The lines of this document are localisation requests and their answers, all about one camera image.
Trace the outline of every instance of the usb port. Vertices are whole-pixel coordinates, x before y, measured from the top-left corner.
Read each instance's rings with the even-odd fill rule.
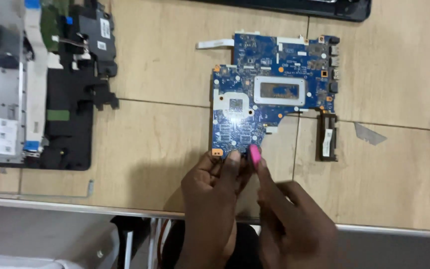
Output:
[[[338,67],[339,66],[339,58],[338,57],[331,57],[330,66]]]
[[[338,46],[331,46],[330,51],[331,51],[331,55],[334,55],[334,56],[339,55],[339,47]]]
[[[338,70],[333,70],[333,79],[339,79],[340,78],[340,74]]]

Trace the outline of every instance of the white sticker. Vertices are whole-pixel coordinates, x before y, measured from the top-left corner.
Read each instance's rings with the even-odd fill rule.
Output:
[[[107,50],[106,44],[104,42],[97,41],[97,48],[101,50]]]
[[[0,118],[0,154],[16,154],[18,121]]]
[[[106,19],[100,19],[100,35],[104,38],[110,39],[110,24]]]
[[[324,141],[323,141],[323,157],[330,156],[330,145],[331,145],[331,137],[333,135],[332,129],[326,129],[324,132]]]

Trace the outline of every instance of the barcode sticker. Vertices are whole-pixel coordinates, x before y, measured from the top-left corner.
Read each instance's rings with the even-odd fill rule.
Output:
[[[100,35],[104,38],[110,39],[110,24],[106,19],[100,19]]]
[[[324,132],[324,141],[323,141],[323,157],[330,156],[330,146],[331,146],[331,137],[333,135],[332,129],[326,129]]]
[[[15,155],[18,121],[0,118],[0,154]]]
[[[97,41],[97,48],[101,50],[107,50],[106,44],[100,41]]]

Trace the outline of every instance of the hand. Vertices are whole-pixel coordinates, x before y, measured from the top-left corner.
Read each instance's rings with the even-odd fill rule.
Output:
[[[222,268],[235,249],[235,205],[253,171],[238,151],[205,153],[182,180],[185,237],[176,268]]]
[[[336,256],[338,231],[333,221],[298,183],[275,184],[264,159],[257,174],[263,267],[330,268]]]

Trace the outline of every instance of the wooden table surface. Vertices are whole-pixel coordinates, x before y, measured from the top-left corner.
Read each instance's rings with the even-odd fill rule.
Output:
[[[266,136],[275,180],[299,182],[337,223],[430,229],[430,1],[373,0],[363,23],[183,0],[117,0],[120,109],[95,113],[92,167],[85,172],[7,169],[0,192],[85,195],[20,199],[183,211],[180,181],[209,148],[210,75],[231,51],[196,51],[236,30],[341,38],[337,163],[315,162],[316,115],[285,117]],[[387,137],[376,146],[353,122]],[[258,216],[252,178],[241,215]]]

